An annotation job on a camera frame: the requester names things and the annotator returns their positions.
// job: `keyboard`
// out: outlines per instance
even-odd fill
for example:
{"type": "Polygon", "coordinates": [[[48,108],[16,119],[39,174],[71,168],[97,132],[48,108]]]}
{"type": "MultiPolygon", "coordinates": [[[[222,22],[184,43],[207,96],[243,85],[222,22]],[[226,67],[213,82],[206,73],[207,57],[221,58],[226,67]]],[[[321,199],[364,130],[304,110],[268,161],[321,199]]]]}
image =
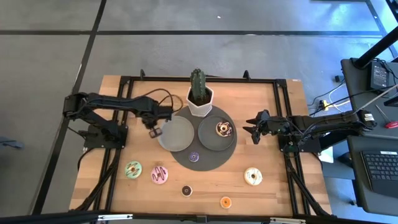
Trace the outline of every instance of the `keyboard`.
{"type": "Polygon", "coordinates": [[[371,190],[398,198],[398,152],[363,151],[361,155],[371,190]]]}

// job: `floor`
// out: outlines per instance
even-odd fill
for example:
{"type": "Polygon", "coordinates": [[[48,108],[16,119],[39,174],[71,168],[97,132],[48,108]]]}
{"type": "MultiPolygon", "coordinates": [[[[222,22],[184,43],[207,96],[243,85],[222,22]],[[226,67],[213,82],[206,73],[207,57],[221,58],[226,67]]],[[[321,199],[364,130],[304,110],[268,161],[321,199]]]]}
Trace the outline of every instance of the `floor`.
{"type": "MultiPolygon", "coordinates": [[[[385,30],[396,21],[384,0],[372,0],[385,30]]],[[[2,0],[0,30],[91,30],[101,0],[2,0]]],[[[109,0],[99,30],[325,31],[319,35],[97,35],[81,91],[99,90],[103,75],[188,76],[195,67],[209,75],[298,78],[307,102],[337,86],[340,60],[359,57],[378,35],[341,35],[379,30],[364,2],[311,0],[109,0]]],[[[0,31],[0,135],[25,148],[0,151],[0,217],[30,212],[61,120],[63,98],[79,72],[88,35],[6,35],[0,31]]],[[[379,56],[393,59],[389,50],[379,56]]],[[[345,87],[331,95],[347,95],[345,87]]],[[[340,107],[349,110],[349,105],[340,107]]],[[[338,113],[331,109],[320,114],[338,113]]],[[[84,129],[75,122],[71,127],[84,129]]],[[[83,141],[68,132],[44,206],[67,211],[83,141]]],[[[346,203],[350,180],[326,178],[333,213],[341,218],[398,222],[346,203]]],[[[136,221],[136,223],[153,223],[136,221]]]]}

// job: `plant pot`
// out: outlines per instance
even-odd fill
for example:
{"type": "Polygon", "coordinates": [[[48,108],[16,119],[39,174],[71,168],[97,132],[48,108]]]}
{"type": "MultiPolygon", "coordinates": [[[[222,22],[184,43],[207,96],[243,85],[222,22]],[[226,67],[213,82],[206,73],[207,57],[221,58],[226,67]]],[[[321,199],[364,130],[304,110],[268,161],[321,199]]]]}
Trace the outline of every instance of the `plant pot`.
{"type": "Polygon", "coordinates": [[[193,116],[204,118],[211,111],[211,109],[213,109],[212,104],[213,104],[214,92],[213,92],[213,90],[211,88],[208,88],[207,86],[206,86],[206,89],[210,92],[210,95],[211,95],[210,96],[210,102],[208,102],[205,105],[201,105],[201,106],[197,106],[196,104],[194,104],[193,102],[191,102],[189,100],[188,97],[189,97],[190,92],[191,92],[191,87],[188,90],[187,102],[188,102],[189,110],[191,111],[191,114],[193,116]]]}

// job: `wooden table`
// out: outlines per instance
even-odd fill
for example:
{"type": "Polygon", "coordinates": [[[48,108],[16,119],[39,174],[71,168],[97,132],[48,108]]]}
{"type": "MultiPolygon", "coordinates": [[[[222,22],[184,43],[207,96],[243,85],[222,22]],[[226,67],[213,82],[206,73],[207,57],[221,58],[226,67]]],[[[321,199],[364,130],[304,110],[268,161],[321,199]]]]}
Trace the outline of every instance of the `wooden table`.
{"type": "MultiPolygon", "coordinates": [[[[116,96],[120,76],[104,76],[102,95],[116,96]]],[[[147,93],[156,88],[165,88],[178,95],[186,106],[189,82],[134,82],[132,97],[147,93]]],[[[151,139],[148,130],[129,113],[127,125],[129,133],[126,147],[122,150],[112,201],[112,212],[131,213],[175,213],[207,215],[260,215],[291,216],[289,188],[282,153],[276,136],[264,136],[254,145],[251,136],[243,126],[245,120],[254,118],[258,111],[269,110],[277,115],[274,92],[271,84],[262,83],[207,83],[215,92],[213,104],[229,114],[235,123],[238,143],[231,158],[217,169],[198,172],[181,166],[169,151],[161,148],[156,139],[151,139]],[[124,175],[125,165],[133,160],[143,165],[139,178],[128,179],[124,175]],[[151,182],[150,172],[154,166],[164,166],[169,170],[169,179],[163,185],[151,182]],[[258,186],[248,185],[243,173],[248,167],[256,167],[262,172],[263,180],[258,186]],[[184,197],[181,188],[190,185],[191,197],[184,197]],[[232,207],[223,209],[221,197],[232,199],[232,207]]],[[[295,115],[308,114],[303,85],[300,80],[287,80],[290,104],[295,115]]],[[[280,100],[284,115],[286,110],[282,90],[280,100]]],[[[161,100],[161,91],[150,95],[161,100]]],[[[111,119],[112,111],[97,110],[106,119],[111,119]]],[[[104,149],[94,149],[81,162],[70,208],[76,208],[93,190],[100,176],[104,149]]],[[[312,154],[301,153],[305,183],[318,203],[331,212],[320,163],[312,154]]],[[[104,187],[100,208],[104,208],[108,186],[104,187]]],[[[296,196],[299,211],[303,212],[299,189],[296,196]]]]}

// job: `small donut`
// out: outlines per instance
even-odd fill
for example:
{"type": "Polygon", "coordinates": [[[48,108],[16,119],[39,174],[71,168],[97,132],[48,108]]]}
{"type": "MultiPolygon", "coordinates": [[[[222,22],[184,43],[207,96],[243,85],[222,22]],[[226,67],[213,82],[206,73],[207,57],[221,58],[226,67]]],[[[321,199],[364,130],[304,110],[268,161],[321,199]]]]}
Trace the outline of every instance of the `small donut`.
{"type": "Polygon", "coordinates": [[[189,161],[191,162],[197,162],[199,160],[199,153],[197,152],[191,152],[189,154],[189,161]]]}
{"type": "Polygon", "coordinates": [[[142,172],[142,166],[137,161],[129,162],[126,165],[126,168],[124,168],[124,174],[130,179],[137,178],[138,176],[141,175],[141,172],[142,172]]]}
{"type": "Polygon", "coordinates": [[[192,194],[192,188],[188,185],[182,187],[182,195],[189,197],[192,194]]]}
{"type": "Polygon", "coordinates": [[[262,181],[262,174],[257,168],[250,167],[244,171],[244,180],[251,186],[259,185],[262,181]]]}
{"type": "Polygon", "coordinates": [[[223,197],[220,200],[220,204],[223,208],[230,208],[232,206],[232,201],[229,197],[223,197]]]}
{"type": "Polygon", "coordinates": [[[228,137],[232,134],[232,125],[228,121],[219,122],[216,125],[216,132],[221,137],[228,137]]]}
{"type": "Polygon", "coordinates": [[[166,182],[167,178],[169,177],[169,172],[167,172],[167,169],[165,167],[155,166],[152,169],[150,176],[152,177],[153,183],[164,184],[164,182],[166,182]]]}

